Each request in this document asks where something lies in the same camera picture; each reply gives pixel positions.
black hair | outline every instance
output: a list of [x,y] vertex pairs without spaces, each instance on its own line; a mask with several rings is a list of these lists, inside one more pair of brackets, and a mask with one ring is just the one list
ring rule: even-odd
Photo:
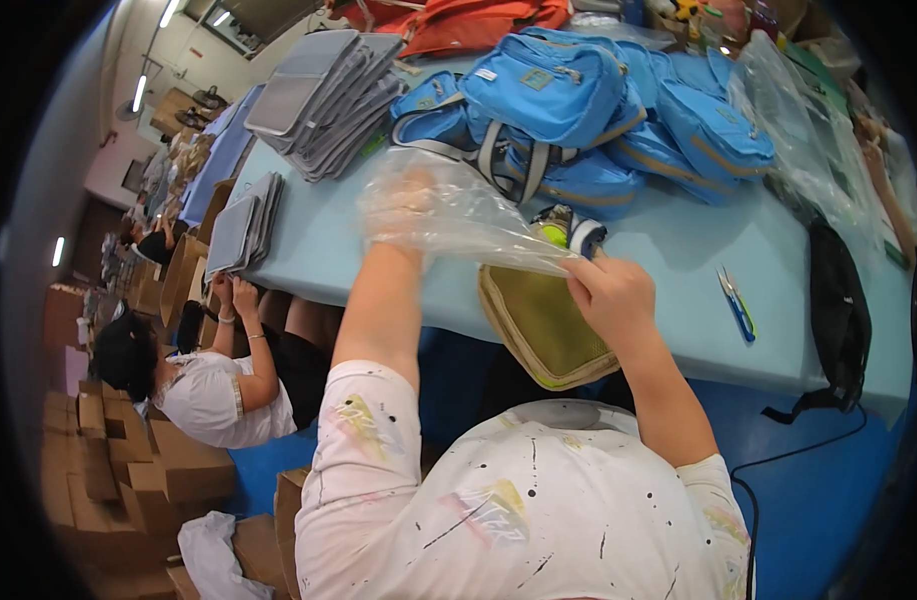
[[142,402],[155,391],[158,345],[151,321],[126,310],[98,332],[92,365],[105,383]]

ceiling light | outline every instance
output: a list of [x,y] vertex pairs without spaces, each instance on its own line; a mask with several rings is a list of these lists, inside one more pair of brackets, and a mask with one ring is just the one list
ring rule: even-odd
[[176,9],[178,8],[179,0],[171,0],[168,3],[168,6],[165,7],[164,13],[162,14],[162,22],[159,23],[159,27],[168,27],[168,23],[171,21],[171,16],[175,14]]
[[141,96],[145,93],[145,83],[148,81],[148,78],[142,75],[139,78],[139,85],[135,88],[135,100],[132,101],[132,113],[137,113],[139,107],[141,106]]
[[55,256],[51,258],[51,266],[57,267],[58,263],[62,262],[62,249],[65,247],[65,238],[60,237],[58,241],[55,242]]

blue scissors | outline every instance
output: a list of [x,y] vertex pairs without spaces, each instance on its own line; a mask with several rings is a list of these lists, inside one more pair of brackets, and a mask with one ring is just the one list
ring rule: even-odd
[[748,313],[745,301],[741,299],[739,286],[732,279],[732,274],[725,268],[725,265],[721,265],[721,270],[725,271],[725,275],[715,270],[718,275],[718,283],[721,284],[721,291],[725,293],[729,305],[732,306],[732,312],[735,313],[735,319],[739,322],[741,335],[744,336],[745,342],[752,343],[755,341],[755,324],[752,322],[752,316]]

white t-shirt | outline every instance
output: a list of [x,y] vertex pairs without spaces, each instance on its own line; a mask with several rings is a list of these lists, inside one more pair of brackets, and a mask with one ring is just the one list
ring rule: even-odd
[[188,436],[221,449],[243,449],[298,430],[281,379],[271,404],[247,414],[242,410],[236,375],[255,372],[251,356],[195,352],[165,360],[182,370],[152,402]]
[[404,378],[332,369],[295,516],[303,598],[744,597],[749,538],[721,456],[674,469],[620,409],[524,404],[421,484],[420,451]]

orange bag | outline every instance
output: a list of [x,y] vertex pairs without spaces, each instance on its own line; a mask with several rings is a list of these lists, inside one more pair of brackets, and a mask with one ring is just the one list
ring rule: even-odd
[[[426,0],[423,11],[371,0],[366,6],[376,32],[398,33],[408,43],[402,57],[489,50],[507,33],[529,25],[557,29],[570,16],[569,0]],[[338,10],[353,24],[364,23],[356,2]]]

